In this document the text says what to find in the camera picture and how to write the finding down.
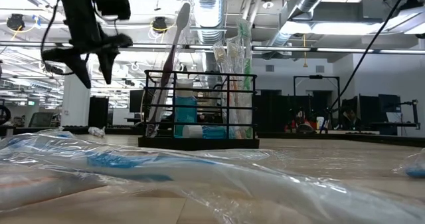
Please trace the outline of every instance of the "air duct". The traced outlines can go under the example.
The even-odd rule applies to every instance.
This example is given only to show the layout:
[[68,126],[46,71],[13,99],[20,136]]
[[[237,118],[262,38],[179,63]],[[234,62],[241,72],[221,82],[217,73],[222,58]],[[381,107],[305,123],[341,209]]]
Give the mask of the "air duct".
[[[197,27],[217,28],[222,25],[224,0],[193,0]],[[222,31],[198,31],[202,44],[214,44],[222,39]]]
[[321,0],[292,0],[287,2],[282,9],[281,24],[282,27],[273,39],[268,43],[269,46],[283,46],[291,38],[293,34],[285,31],[286,21],[299,17],[300,19],[310,20],[313,17],[313,10],[320,3]]

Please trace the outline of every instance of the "table surface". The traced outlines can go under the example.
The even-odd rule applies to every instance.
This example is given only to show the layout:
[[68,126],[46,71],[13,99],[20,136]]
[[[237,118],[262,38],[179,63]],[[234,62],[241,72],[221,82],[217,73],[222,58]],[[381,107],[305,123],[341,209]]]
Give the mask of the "table surface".
[[[97,138],[81,135],[80,138],[137,146],[138,136],[107,135]],[[339,179],[349,185],[425,201],[425,180],[410,179],[392,171],[406,156],[419,152],[420,148],[343,140],[275,139],[260,140],[260,148],[283,154],[284,162],[276,162],[277,168],[313,177]],[[140,223],[141,220],[152,224],[218,223],[212,210],[166,191],[150,191],[131,197],[117,195],[99,201],[99,193],[113,193],[110,191],[113,188],[116,187],[101,187],[45,201],[22,211],[3,214],[0,219],[9,224]],[[262,218],[264,222],[271,217]]]

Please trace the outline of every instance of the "blue bottle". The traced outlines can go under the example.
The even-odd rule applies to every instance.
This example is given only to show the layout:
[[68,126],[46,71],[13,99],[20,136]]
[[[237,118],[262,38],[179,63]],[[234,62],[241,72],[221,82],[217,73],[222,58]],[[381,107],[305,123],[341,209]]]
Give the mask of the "blue bottle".
[[[177,88],[193,88],[193,80],[188,78],[178,79],[176,83],[176,87]],[[175,104],[196,106],[198,102],[197,102],[197,99],[193,96],[193,91],[178,90],[176,91]],[[186,122],[186,123],[196,123],[197,109],[196,108],[176,108],[175,121]],[[183,127],[184,125],[175,125],[174,136],[176,138],[183,137]]]

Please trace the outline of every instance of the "black wire rack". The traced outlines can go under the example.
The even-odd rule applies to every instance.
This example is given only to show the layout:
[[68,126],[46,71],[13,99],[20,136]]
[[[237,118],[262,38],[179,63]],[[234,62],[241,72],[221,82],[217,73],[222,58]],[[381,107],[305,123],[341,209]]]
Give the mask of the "black wire rack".
[[[226,128],[226,138],[222,141],[231,141],[233,143],[237,143],[240,142],[239,144],[237,144],[237,147],[234,147],[234,145],[230,145],[233,146],[233,148],[258,148],[258,140],[255,138],[255,133],[256,133],[256,125],[252,123],[249,124],[232,124],[230,123],[230,119],[228,118],[230,115],[230,111],[231,110],[251,110],[252,113],[254,113],[253,111],[256,109],[256,107],[254,107],[253,105],[251,105],[250,107],[238,107],[238,106],[230,106],[230,94],[232,93],[245,93],[245,94],[251,94],[251,95],[255,95],[256,92],[256,75],[255,74],[230,74],[230,73],[218,73],[218,72],[185,72],[185,71],[171,71],[171,72],[167,72],[167,71],[163,71],[163,70],[145,70],[145,74],[146,74],[146,83],[145,83],[145,94],[150,93],[153,94],[156,90],[172,90],[173,93],[172,95],[169,95],[168,98],[172,98],[172,104],[152,104],[150,99],[144,98],[143,99],[143,110],[149,110],[149,108],[151,109],[151,107],[162,107],[165,108],[166,111],[170,111],[172,113],[171,117],[171,121],[170,122],[155,122],[155,121],[149,121],[147,114],[143,115],[143,123],[145,126],[149,125],[149,124],[153,124],[153,125],[158,125],[158,124],[166,124],[166,125],[171,125],[171,132],[168,135],[165,136],[161,136],[161,137],[156,137],[156,138],[148,138],[146,136],[141,137],[141,139],[139,139],[139,146],[143,146],[143,147],[147,147],[147,145],[152,148],[164,148],[163,145],[159,145],[158,146],[158,142],[163,143],[163,139],[164,138],[171,138],[173,139],[175,142],[177,140],[179,141],[184,141],[184,142],[190,142],[190,140],[192,141],[200,141],[199,139],[192,139],[192,138],[176,138],[174,133],[175,133],[175,126],[178,125],[202,125],[202,126],[224,126]],[[158,74],[161,76],[162,74],[170,74],[170,78],[169,78],[169,84],[171,85],[167,85],[166,87],[159,87],[157,85],[158,82],[160,82],[159,80],[155,80],[154,78],[158,77]],[[185,76],[187,76],[187,78],[195,77],[195,76],[208,76],[209,78],[211,77],[217,77],[217,80],[222,80],[220,82],[217,82],[218,84],[216,85],[217,87],[221,86],[221,88],[201,88],[201,87],[194,87],[194,88],[177,88],[177,75],[180,74],[184,74]],[[250,86],[251,86],[251,90],[232,90],[230,82],[244,82],[246,79],[249,79],[250,81]],[[207,105],[176,105],[176,91],[180,91],[180,90],[188,90],[188,91],[193,91],[193,92],[204,92],[204,93],[214,93],[214,92],[218,92],[221,94],[224,94],[227,99],[226,99],[226,104],[221,104],[220,106],[207,106]],[[208,97],[208,96],[202,96],[202,97],[197,97],[197,99],[203,99],[203,100],[221,100],[221,98],[217,98],[217,97]],[[225,122],[223,123],[205,123],[205,122],[177,122],[175,120],[175,111],[176,108],[196,108],[197,109],[197,113],[219,113],[221,115],[223,110],[226,110],[227,113],[227,117]],[[230,127],[232,126],[238,126],[238,127],[251,127],[252,129],[252,138],[247,139],[247,140],[236,140],[236,139],[232,139],[230,138]],[[218,140],[208,140],[208,139],[202,139],[203,144],[205,144],[205,142],[215,142],[217,143]],[[254,141],[254,145],[252,144],[248,144],[248,145],[244,145],[243,142],[252,142]],[[210,146],[208,149],[218,149],[218,147],[221,147],[219,149],[223,149],[223,145],[215,145],[215,146]],[[198,148],[174,148],[174,149],[180,149],[180,150],[202,150],[202,149],[198,149]]]

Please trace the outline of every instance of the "black camera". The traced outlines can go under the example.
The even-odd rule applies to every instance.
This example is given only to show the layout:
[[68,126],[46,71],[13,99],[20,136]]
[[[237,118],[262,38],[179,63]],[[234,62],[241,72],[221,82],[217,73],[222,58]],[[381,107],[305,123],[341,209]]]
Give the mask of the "black camera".
[[[100,70],[104,75],[107,84],[111,83],[112,65],[116,56],[120,53],[118,48],[129,47],[133,45],[131,38],[125,34],[117,34],[108,36],[105,34],[96,20],[96,8],[104,15],[116,15],[116,20],[128,20],[131,15],[128,0],[58,0],[62,1],[66,20],[71,34],[70,44],[73,46],[69,49],[50,49],[41,51],[43,62],[46,60],[63,62],[75,74],[87,88],[91,88],[90,78],[86,68],[86,60],[82,60],[80,55],[94,53],[99,58]],[[49,23],[48,29],[42,40],[42,48],[46,40],[46,35],[52,22],[54,15]]]

